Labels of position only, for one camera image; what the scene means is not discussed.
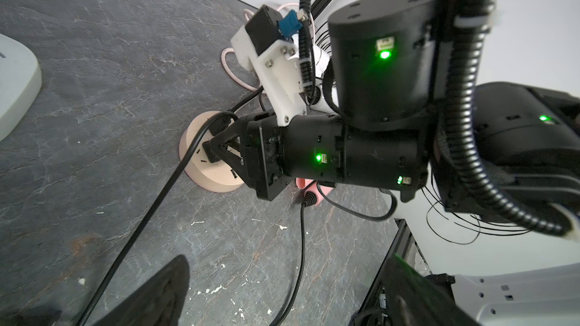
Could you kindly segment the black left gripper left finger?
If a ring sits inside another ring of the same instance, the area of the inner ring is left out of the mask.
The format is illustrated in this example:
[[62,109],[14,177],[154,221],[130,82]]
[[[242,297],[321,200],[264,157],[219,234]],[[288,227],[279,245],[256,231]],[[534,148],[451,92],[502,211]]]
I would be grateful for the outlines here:
[[189,284],[190,267],[187,258],[180,254],[96,325],[176,326],[184,308]]

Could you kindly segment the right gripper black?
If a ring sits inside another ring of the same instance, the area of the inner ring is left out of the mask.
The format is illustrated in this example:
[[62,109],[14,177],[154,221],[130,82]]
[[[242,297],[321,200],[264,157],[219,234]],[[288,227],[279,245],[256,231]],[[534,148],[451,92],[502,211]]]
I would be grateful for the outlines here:
[[427,182],[428,151],[419,131],[363,131],[338,116],[296,116],[285,127],[266,115],[213,115],[208,122],[212,156],[248,177],[259,199],[272,201],[303,178],[396,190],[409,202]]

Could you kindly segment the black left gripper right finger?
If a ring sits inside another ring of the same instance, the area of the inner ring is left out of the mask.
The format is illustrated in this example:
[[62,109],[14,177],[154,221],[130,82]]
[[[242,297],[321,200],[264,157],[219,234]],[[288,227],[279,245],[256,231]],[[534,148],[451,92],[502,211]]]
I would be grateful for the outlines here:
[[476,325],[454,300],[398,256],[388,258],[385,291],[393,325]]

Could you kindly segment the round beige power strip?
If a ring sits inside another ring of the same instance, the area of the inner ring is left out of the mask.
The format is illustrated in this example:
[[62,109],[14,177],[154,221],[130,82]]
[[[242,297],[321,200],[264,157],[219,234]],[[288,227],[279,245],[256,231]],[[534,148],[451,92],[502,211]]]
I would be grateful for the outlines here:
[[[181,136],[179,143],[179,157],[182,160],[189,149],[193,138],[197,135],[201,126],[217,111],[208,111],[196,116],[190,122],[188,128]],[[202,144],[213,138],[210,131],[207,131],[202,137],[202,143],[196,148],[190,162],[185,167],[185,172],[189,178],[198,186],[214,192],[229,193],[241,187],[244,184],[242,178],[224,161],[211,163]]]

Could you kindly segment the pink hair dryer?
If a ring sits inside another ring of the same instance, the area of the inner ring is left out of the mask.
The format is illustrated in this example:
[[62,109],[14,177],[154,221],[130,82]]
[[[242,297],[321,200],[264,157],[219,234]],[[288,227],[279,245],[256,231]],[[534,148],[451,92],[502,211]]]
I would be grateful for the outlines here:
[[318,189],[318,182],[310,179],[296,178],[295,184],[300,191],[302,191],[302,205],[310,207],[319,205],[334,187],[326,187],[321,185]]

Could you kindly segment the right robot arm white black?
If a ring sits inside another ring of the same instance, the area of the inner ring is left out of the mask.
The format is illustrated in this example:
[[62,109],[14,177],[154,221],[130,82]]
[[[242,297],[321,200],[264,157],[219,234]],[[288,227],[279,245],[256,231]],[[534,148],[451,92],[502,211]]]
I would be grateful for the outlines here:
[[579,101],[477,84],[497,0],[359,0],[327,21],[332,113],[282,107],[223,125],[204,147],[259,198],[289,178],[397,191],[433,175],[443,204],[560,238],[579,233]]

